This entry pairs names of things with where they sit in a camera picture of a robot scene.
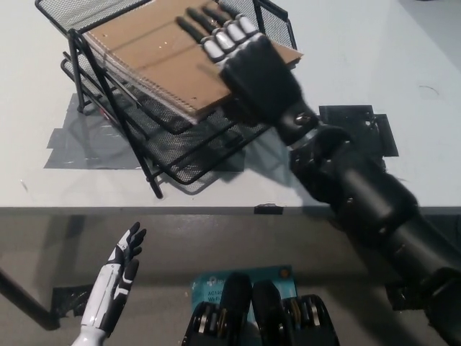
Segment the white table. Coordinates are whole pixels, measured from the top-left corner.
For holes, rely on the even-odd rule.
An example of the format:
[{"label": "white table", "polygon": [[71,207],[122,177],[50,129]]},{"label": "white table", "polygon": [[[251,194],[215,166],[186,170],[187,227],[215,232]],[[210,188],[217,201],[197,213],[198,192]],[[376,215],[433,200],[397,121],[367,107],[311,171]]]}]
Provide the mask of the white table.
[{"label": "white table", "polygon": [[[295,69],[309,104],[372,105],[388,115],[399,157],[386,158],[426,213],[459,213],[461,1],[277,0],[290,14]],[[0,31],[2,213],[284,213],[327,210],[287,169],[273,133],[247,147],[246,170],[196,195],[163,183],[158,200],[141,170],[43,169],[74,85],[59,69],[66,40],[29,0],[5,0]],[[268,154],[268,143],[278,158]]]}]

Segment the gray floor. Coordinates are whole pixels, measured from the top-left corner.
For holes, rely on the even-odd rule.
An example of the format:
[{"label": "gray floor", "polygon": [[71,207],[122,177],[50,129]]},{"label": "gray floor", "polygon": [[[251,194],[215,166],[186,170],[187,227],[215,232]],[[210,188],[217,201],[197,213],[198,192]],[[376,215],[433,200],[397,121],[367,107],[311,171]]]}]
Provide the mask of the gray floor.
[{"label": "gray floor", "polygon": [[[136,220],[148,229],[141,268],[108,345],[178,345],[195,275],[281,264],[293,265],[298,293],[323,298],[343,346],[444,345],[422,313],[390,309],[381,283],[394,275],[379,257],[304,216],[2,217],[0,266],[49,306],[53,287],[92,283]],[[64,346],[78,333],[77,318],[45,332],[0,297],[0,345]]]}]

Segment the blue package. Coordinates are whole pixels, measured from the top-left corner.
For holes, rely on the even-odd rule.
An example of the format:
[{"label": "blue package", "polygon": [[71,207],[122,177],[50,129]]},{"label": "blue package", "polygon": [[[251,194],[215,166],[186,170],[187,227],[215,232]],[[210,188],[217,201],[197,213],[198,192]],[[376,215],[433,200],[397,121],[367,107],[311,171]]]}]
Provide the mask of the blue package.
[{"label": "blue package", "polygon": [[[279,290],[282,299],[297,295],[290,265],[207,272],[192,282],[192,310],[194,311],[196,306],[203,301],[219,304],[224,282],[232,272],[247,274],[251,278],[252,283],[260,280],[271,280]],[[248,322],[255,324],[253,306],[250,307]]]}]

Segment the cardboard sheet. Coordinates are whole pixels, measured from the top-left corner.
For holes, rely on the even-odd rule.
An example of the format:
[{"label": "cardboard sheet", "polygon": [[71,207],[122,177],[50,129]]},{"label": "cardboard sheet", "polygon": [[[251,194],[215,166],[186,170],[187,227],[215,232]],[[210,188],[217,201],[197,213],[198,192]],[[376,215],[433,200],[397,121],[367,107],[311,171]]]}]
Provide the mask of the cardboard sheet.
[{"label": "cardboard sheet", "polygon": [[[187,18],[188,6],[203,5],[217,8],[213,1],[156,0],[93,29],[86,38],[105,67],[197,123],[230,95],[217,67],[174,21]],[[287,63],[302,56],[274,46]]]}]

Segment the robotic arm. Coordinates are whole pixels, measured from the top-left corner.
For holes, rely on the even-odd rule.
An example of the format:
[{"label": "robotic arm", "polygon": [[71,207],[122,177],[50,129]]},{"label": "robotic arm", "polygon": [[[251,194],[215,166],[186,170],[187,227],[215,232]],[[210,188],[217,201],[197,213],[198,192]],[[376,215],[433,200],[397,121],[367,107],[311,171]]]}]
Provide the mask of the robotic arm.
[{"label": "robotic arm", "polygon": [[141,253],[146,235],[139,229],[137,222],[125,232],[99,271],[73,346],[102,346],[114,331],[139,267],[134,257]]},{"label": "robotic arm", "polygon": [[223,12],[187,10],[206,37],[184,18],[176,21],[218,66],[245,117],[276,129],[304,188],[331,206],[349,234],[381,253],[423,297],[431,325],[449,345],[461,345],[461,253],[425,220],[411,192],[358,151],[346,131],[321,123],[270,40],[242,14],[220,7]]}]

